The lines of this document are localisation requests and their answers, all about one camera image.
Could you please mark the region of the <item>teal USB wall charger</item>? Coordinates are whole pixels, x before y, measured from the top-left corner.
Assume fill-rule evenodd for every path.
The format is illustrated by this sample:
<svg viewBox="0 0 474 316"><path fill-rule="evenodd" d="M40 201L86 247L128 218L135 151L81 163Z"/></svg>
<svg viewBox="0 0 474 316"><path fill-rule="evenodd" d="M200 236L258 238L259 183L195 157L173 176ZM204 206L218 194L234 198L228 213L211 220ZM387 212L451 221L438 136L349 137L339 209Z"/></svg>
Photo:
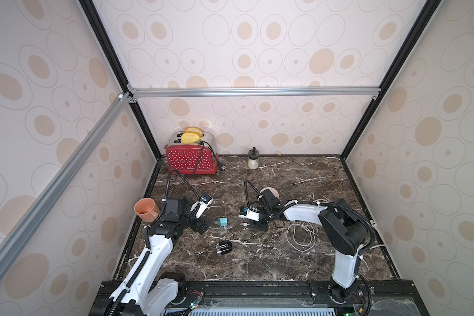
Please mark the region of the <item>teal USB wall charger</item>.
<svg viewBox="0 0 474 316"><path fill-rule="evenodd" d="M218 227L228 226L228 219L226 217L220 217L216 220Z"/></svg>

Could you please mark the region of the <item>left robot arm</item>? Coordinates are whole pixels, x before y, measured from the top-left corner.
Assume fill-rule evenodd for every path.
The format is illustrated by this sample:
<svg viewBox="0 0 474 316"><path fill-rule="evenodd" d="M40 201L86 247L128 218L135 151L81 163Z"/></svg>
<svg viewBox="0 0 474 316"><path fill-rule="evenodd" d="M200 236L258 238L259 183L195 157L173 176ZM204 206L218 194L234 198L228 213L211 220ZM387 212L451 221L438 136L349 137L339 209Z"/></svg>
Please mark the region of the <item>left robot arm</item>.
<svg viewBox="0 0 474 316"><path fill-rule="evenodd" d="M169 197L170 181L175 173L195 195L195 201ZM208 194L200 195L179 170L171 169L159 215L144 227L145 246L139 259L108 298L95 301L90 315L157 315L176 300L180 279L161 279L154 289L151 286L185 229L200 234L207 231L209 224L202 215L212 201Z"/></svg>

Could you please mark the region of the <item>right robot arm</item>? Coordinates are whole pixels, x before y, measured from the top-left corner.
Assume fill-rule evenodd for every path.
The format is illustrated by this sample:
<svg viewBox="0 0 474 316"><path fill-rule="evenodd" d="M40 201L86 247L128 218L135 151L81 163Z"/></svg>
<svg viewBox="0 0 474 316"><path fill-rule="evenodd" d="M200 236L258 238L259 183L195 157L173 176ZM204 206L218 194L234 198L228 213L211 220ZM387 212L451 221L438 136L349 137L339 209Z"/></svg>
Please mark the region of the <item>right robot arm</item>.
<svg viewBox="0 0 474 316"><path fill-rule="evenodd" d="M266 231L276 221L301 221L322 226L335 249L335 262L330 278L331 299L345 303L355 290L363 254L374 246L376 234L371 223L344 200L281 202L266 189L258 200L240 209L239 217Z"/></svg>

